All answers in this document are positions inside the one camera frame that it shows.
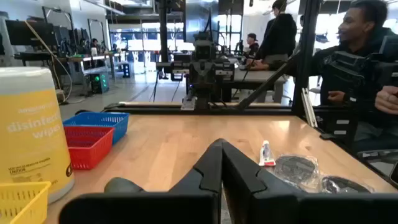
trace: plastic basket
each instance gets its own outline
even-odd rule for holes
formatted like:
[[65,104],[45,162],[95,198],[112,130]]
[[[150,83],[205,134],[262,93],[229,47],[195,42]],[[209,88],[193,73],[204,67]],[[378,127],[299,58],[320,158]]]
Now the plastic basket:
[[65,126],[74,169],[92,169],[110,152],[114,128]]
[[41,224],[51,182],[0,184],[0,224]]
[[125,135],[128,124],[128,113],[84,112],[63,122],[64,126],[112,127],[114,128],[112,144],[116,144]]

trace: red basket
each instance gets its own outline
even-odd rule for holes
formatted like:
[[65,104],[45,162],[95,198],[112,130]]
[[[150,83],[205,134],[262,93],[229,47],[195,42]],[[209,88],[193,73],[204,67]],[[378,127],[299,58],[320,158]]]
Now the red basket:
[[112,148],[114,128],[64,126],[74,169],[94,168]]

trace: blue basket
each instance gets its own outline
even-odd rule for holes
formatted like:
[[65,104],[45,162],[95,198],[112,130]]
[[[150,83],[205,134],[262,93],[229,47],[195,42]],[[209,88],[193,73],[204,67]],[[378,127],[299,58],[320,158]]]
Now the blue basket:
[[113,127],[113,142],[116,144],[126,133],[129,123],[128,113],[80,113],[63,122],[64,126]]

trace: man's hand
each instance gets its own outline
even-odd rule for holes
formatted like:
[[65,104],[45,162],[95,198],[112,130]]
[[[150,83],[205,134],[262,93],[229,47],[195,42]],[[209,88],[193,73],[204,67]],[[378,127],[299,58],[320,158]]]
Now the man's hand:
[[398,115],[398,87],[385,86],[377,93],[376,103],[377,109],[388,114]]
[[345,92],[342,91],[329,91],[328,100],[334,103],[342,103],[344,101]]

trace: yellow basket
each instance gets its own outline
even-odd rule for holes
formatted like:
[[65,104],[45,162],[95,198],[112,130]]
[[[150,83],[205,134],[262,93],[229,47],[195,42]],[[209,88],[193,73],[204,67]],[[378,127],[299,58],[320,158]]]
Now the yellow basket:
[[41,224],[51,182],[0,184],[0,224]]

